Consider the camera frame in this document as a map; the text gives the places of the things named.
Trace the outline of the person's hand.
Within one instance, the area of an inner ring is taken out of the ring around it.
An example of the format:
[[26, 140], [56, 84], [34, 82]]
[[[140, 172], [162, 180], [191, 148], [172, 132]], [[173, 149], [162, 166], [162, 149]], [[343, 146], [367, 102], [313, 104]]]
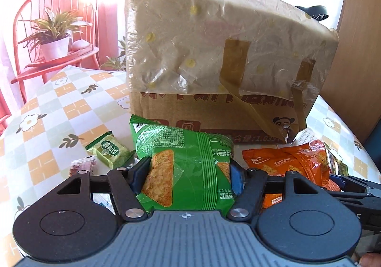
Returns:
[[359, 261], [362, 267], [381, 267], [381, 254], [380, 253], [366, 253]]

